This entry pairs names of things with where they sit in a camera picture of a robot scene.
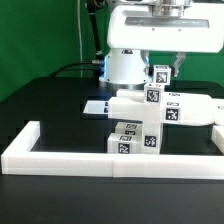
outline green backdrop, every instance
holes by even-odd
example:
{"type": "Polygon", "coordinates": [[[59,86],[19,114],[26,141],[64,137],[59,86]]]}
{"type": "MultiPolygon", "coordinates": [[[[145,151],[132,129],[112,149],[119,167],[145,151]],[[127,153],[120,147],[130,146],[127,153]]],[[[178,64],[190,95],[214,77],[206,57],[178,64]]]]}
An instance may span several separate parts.
{"type": "MultiPolygon", "coordinates": [[[[94,58],[85,1],[81,0],[84,61],[94,58]]],[[[77,0],[1,0],[0,6],[0,100],[35,77],[80,61],[77,0]]],[[[104,51],[108,50],[108,18],[107,9],[97,13],[104,51]]],[[[170,53],[151,52],[153,64],[170,64],[172,58],[170,53]]],[[[224,85],[224,50],[218,54],[187,54],[179,79],[224,85]]]]}

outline cable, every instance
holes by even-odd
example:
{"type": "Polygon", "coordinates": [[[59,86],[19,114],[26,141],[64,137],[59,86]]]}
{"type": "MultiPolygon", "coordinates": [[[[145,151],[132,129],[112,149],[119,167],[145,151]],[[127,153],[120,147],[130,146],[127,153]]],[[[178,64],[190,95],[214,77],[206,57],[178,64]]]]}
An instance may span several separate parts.
{"type": "Polygon", "coordinates": [[[73,63],[73,64],[65,65],[65,66],[59,68],[57,71],[51,73],[49,75],[49,77],[54,78],[58,73],[65,70],[66,68],[71,68],[71,67],[80,66],[80,65],[91,65],[91,64],[92,64],[92,62],[90,61],[90,62],[80,62],[80,63],[73,63]]]}
{"type": "Polygon", "coordinates": [[[82,29],[81,29],[81,17],[80,17],[80,0],[77,1],[77,20],[78,20],[78,33],[79,33],[79,53],[80,53],[80,61],[83,61],[82,54],[82,29]]]}
{"type": "Polygon", "coordinates": [[[92,71],[92,72],[97,72],[97,71],[99,71],[99,69],[94,69],[94,68],[79,68],[79,69],[62,69],[62,70],[60,70],[60,72],[72,72],[72,71],[92,71]]]}

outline white block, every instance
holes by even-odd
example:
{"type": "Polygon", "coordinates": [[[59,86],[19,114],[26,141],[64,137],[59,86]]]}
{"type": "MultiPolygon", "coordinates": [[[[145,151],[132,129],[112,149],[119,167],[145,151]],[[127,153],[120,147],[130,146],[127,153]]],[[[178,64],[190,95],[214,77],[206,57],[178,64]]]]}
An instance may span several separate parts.
{"type": "Polygon", "coordinates": [[[107,152],[118,154],[140,154],[141,136],[112,133],[107,141],[107,152]]]}
{"type": "Polygon", "coordinates": [[[114,177],[224,179],[223,156],[129,155],[114,160],[114,177]]]}
{"type": "Polygon", "coordinates": [[[118,122],[115,133],[125,135],[142,135],[142,124],[118,122]]]}
{"type": "Polygon", "coordinates": [[[224,154],[224,127],[214,125],[212,129],[212,141],[224,154]]]}
{"type": "Polygon", "coordinates": [[[134,99],[112,97],[109,100],[108,117],[161,123],[163,108],[161,106],[146,104],[134,99]]]}
{"type": "Polygon", "coordinates": [[[162,144],[163,124],[143,123],[142,128],[142,153],[159,154],[162,144]]]}
{"type": "Polygon", "coordinates": [[[113,177],[145,178],[146,161],[145,155],[120,156],[113,162],[113,177]]]}
{"type": "Polygon", "coordinates": [[[142,100],[144,98],[144,91],[143,90],[129,90],[129,89],[119,89],[117,91],[117,97],[126,97],[131,99],[138,99],[142,100]]]}
{"type": "Polygon", "coordinates": [[[162,103],[164,85],[146,83],[144,86],[144,102],[160,105],[162,103]]]}
{"type": "Polygon", "coordinates": [[[215,123],[224,126],[224,99],[213,99],[215,105],[215,123]]]}
{"type": "Polygon", "coordinates": [[[153,83],[170,85],[171,68],[168,65],[154,65],[153,83]]]}
{"type": "Polygon", "coordinates": [[[221,156],[151,155],[145,167],[146,178],[223,179],[221,156]]]}

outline black tabletop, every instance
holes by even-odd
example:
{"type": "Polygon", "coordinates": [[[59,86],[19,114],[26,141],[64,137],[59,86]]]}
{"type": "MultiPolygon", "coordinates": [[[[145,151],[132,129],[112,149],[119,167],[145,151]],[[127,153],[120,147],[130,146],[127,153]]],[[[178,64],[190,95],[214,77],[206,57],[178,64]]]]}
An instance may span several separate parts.
{"type": "MultiPolygon", "coordinates": [[[[174,81],[167,90],[224,98],[224,89],[210,82],[174,81]]],[[[0,154],[30,120],[41,124],[33,151],[105,153],[117,120],[82,112],[88,99],[112,95],[93,79],[31,81],[0,103],[0,154]]],[[[221,156],[210,135],[211,126],[164,125],[161,153],[221,156]]],[[[223,183],[2,175],[0,223],[223,223],[223,183]]]]}

